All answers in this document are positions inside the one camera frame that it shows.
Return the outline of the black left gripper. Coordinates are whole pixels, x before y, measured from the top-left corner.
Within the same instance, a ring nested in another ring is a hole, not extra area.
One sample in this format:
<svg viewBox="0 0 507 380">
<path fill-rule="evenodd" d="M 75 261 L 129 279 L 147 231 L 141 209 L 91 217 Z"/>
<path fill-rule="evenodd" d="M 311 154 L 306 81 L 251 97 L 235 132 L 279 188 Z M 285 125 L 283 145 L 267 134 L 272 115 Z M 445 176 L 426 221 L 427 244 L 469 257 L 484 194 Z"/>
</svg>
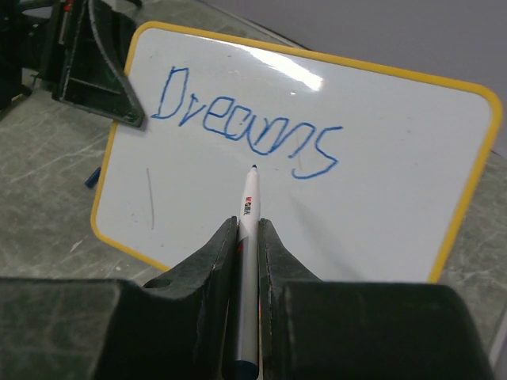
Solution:
<svg viewBox="0 0 507 380">
<path fill-rule="evenodd" d="M 124 72 L 137 24 L 103 1 L 1 2 L 1 110 L 32 89 L 34 70 L 51 97 L 141 127 L 145 112 Z"/>
</svg>

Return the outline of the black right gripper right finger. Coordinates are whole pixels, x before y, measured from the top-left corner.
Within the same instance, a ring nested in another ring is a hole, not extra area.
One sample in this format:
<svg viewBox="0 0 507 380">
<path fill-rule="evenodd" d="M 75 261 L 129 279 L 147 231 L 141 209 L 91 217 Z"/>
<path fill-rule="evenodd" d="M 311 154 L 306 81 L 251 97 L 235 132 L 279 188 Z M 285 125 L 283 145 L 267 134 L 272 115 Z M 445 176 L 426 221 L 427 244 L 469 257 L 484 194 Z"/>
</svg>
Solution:
<svg viewBox="0 0 507 380">
<path fill-rule="evenodd" d="M 266 379 L 492 379 L 475 324 L 450 287 L 332 282 L 259 224 Z"/>
</svg>

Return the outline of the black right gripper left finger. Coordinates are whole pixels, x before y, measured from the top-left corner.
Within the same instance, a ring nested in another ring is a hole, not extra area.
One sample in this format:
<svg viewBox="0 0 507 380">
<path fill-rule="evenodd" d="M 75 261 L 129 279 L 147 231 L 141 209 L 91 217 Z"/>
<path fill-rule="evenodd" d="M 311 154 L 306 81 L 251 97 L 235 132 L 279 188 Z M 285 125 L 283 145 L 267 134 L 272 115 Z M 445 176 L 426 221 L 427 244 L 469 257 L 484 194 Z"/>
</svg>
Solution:
<svg viewBox="0 0 507 380">
<path fill-rule="evenodd" d="M 236 218 L 140 286 L 125 279 L 1 281 L 4 379 L 213 379 Z"/>
</svg>

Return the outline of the white marker pen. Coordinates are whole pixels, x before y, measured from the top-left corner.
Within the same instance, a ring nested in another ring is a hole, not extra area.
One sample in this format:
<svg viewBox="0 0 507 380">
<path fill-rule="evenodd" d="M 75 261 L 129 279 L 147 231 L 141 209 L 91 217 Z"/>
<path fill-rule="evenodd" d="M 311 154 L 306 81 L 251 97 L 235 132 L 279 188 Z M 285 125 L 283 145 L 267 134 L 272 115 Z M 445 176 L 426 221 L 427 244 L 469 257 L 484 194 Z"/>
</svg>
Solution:
<svg viewBox="0 0 507 380">
<path fill-rule="evenodd" d="M 253 165 L 246 175 L 239 212 L 237 252 L 223 348 L 224 379 L 256 379 L 259 375 L 260 211 L 260 176 L 257 166 Z"/>
</svg>

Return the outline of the blue marker cap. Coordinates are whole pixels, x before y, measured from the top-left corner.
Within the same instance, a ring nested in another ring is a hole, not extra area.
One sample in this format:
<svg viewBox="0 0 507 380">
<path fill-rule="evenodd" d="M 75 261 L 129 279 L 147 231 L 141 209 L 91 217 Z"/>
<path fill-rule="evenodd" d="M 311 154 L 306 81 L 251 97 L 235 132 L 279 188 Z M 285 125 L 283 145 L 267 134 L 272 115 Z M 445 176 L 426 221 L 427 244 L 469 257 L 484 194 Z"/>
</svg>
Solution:
<svg viewBox="0 0 507 380">
<path fill-rule="evenodd" d="M 88 189 L 92 189 L 94 188 L 99 179 L 100 179 L 100 175 L 101 175 L 101 167 L 98 167 L 96 168 L 91 174 L 90 176 L 85 180 L 84 182 L 84 185 L 88 188 Z"/>
</svg>

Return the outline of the yellow framed small whiteboard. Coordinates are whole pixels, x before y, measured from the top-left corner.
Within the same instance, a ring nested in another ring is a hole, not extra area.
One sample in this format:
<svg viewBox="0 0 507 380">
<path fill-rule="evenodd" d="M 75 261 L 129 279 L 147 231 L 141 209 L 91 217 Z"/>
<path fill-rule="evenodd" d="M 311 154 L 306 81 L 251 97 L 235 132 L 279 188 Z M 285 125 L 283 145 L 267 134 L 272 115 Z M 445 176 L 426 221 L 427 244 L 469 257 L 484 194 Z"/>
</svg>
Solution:
<svg viewBox="0 0 507 380">
<path fill-rule="evenodd" d="M 240 211 L 316 276 L 439 279 L 502 122 L 482 85 L 159 21 L 126 71 L 140 129 L 112 126 L 91 214 L 104 242 L 160 269 Z"/>
</svg>

